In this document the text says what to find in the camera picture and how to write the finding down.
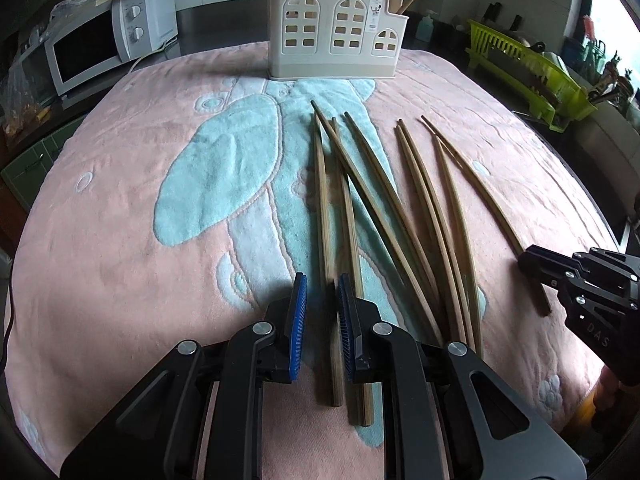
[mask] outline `white label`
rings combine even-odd
[[[376,32],[378,30],[380,12],[382,12],[382,0],[369,0],[367,24],[365,25],[365,30],[367,32]]]

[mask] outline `white plastic holder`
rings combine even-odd
[[[269,0],[270,77],[393,77],[408,17],[390,12],[389,5]]]

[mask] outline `green cabinet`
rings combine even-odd
[[[78,117],[61,126],[21,153],[2,170],[2,179],[26,211],[31,209],[40,186],[62,151],[65,141],[73,136],[85,117]]]

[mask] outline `microwave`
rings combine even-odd
[[[59,96],[178,35],[174,0],[96,0],[58,19],[45,51]]]

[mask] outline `metal bolt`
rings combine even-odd
[[[178,343],[178,352],[182,355],[191,355],[198,349],[198,344],[191,339],[186,339]]]
[[[271,326],[271,323],[267,321],[259,321],[253,328],[254,334],[258,335],[267,335],[268,333],[271,333],[272,329],[273,327]]]
[[[378,335],[389,335],[391,334],[391,331],[393,330],[393,327],[391,325],[389,325],[389,323],[376,323],[373,326],[373,332],[375,332]]]
[[[447,349],[449,350],[449,353],[453,355],[463,356],[464,354],[466,354],[466,345],[458,341],[449,343]]]

